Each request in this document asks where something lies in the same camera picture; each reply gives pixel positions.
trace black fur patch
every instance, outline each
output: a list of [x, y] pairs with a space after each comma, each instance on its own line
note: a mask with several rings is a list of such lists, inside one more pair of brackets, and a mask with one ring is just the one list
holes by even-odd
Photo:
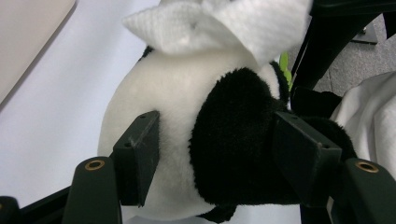
[[195, 185], [208, 202], [221, 205], [298, 203], [271, 153], [276, 111], [286, 103], [248, 70], [223, 77], [207, 96], [192, 131]]
[[330, 91], [317, 92], [296, 87], [291, 96], [291, 109], [298, 116], [329, 119], [342, 98]]
[[212, 211], [198, 217], [202, 217], [208, 221], [221, 223], [225, 221], [230, 221], [231, 217], [233, 217], [233, 213], [235, 212], [235, 210], [236, 205], [217, 206]]
[[282, 70], [280, 70], [279, 64], [276, 62], [271, 62], [277, 76], [277, 81], [279, 83], [280, 100], [287, 103], [289, 101], [289, 85], [285, 78]]
[[146, 58], [152, 51], [154, 51], [154, 48], [147, 46], [145, 51], [143, 52], [142, 57], [139, 59], [138, 62], [140, 62], [142, 59]]

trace white fabric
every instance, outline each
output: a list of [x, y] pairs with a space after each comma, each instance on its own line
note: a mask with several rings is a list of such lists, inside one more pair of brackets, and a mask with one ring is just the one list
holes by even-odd
[[396, 72], [371, 77], [348, 91], [332, 119], [344, 126], [358, 157], [396, 179]]
[[167, 54], [243, 45], [260, 66], [299, 43], [311, 0], [167, 0], [124, 25]]
[[279, 81], [277, 79], [277, 75], [274, 70], [274, 67], [269, 63], [265, 64], [260, 69], [260, 71], [257, 72], [257, 76], [259, 76], [262, 81], [267, 83], [272, 97], [279, 100], [280, 99]]

